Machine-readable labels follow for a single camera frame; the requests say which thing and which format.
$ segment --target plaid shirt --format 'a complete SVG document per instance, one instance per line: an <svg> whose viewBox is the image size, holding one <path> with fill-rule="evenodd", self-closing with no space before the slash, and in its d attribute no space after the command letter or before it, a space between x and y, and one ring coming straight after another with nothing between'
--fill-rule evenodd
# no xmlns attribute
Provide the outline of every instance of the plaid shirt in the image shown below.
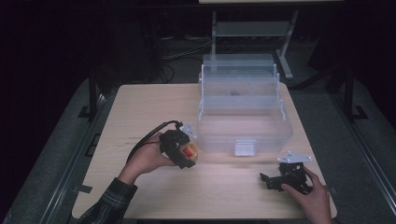
<svg viewBox="0 0 396 224"><path fill-rule="evenodd" d="M81 224L121 223L137 186L129 186L114 178L105 193L94 206L78 220Z"/></svg>

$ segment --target clear plastic container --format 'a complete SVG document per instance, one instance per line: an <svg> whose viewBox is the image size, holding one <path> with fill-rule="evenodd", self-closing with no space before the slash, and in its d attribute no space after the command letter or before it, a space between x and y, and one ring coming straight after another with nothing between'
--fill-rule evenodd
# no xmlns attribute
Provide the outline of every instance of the clear plastic container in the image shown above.
<svg viewBox="0 0 396 224"><path fill-rule="evenodd" d="M205 55L198 141L207 152L279 151L292 135L270 54Z"/></svg>

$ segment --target wooden table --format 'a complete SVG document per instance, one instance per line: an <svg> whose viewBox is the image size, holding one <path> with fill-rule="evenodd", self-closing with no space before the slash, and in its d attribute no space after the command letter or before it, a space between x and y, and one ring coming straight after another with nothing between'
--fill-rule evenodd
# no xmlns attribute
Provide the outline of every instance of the wooden table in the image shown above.
<svg viewBox="0 0 396 224"><path fill-rule="evenodd" d="M205 153L190 169L162 167L140 176L139 187L125 218L147 219L273 219L304 217L288 193L268 190L259 173L279 176L277 157L288 151L312 156L312 148L287 87L281 94L293 127L293 137L279 153L235 157L232 153ZM95 204L118 176L134 145L148 132L168 120L191 123L196 128L200 100L198 84L128 85L120 87L92 158L73 217ZM316 160L305 165L324 183ZM331 202L332 216L336 209Z"/></svg>

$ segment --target human hand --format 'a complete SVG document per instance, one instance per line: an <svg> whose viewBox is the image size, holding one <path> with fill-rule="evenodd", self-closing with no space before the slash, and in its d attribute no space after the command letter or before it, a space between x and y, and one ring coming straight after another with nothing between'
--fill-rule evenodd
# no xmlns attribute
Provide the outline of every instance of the human hand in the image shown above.
<svg viewBox="0 0 396 224"><path fill-rule="evenodd" d="M304 167L306 174L311 178L312 191L303 195L293 187L282 184L283 190L287 191L302 207L306 217L314 224L332 223L330 213L330 194L320 183L317 175Z"/></svg>
<svg viewBox="0 0 396 224"><path fill-rule="evenodd" d="M123 167L118 179L128 185L133 185L136 179L146 173L150 173L162 166L174 166L175 164L166 158L160 151L160 135L156 133L140 147Z"/></svg>

